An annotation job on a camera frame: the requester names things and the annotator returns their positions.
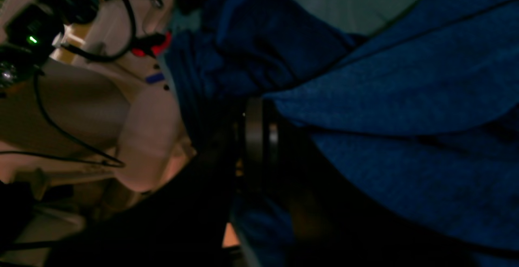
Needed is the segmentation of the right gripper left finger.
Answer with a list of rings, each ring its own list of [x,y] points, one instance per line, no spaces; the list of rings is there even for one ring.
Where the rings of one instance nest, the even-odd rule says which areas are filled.
[[[134,207],[54,246],[47,267],[230,267],[223,241],[237,188],[245,101],[198,154]]]

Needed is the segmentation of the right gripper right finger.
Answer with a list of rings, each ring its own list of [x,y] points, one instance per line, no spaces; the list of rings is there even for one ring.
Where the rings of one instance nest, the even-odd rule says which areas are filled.
[[[391,213],[262,101],[262,190],[288,212],[293,267],[476,267],[468,248]]]

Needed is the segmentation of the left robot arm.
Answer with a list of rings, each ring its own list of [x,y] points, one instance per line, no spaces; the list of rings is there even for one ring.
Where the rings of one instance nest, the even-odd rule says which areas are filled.
[[[65,26],[88,24],[98,15],[100,0],[35,0],[6,24],[7,39],[1,43],[0,86],[5,90],[24,82],[47,62],[58,47],[91,62],[112,62],[129,52],[137,40],[137,21],[129,0],[122,0],[130,23],[128,43],[118,53],[100,56],[68,43],[57,44]]]

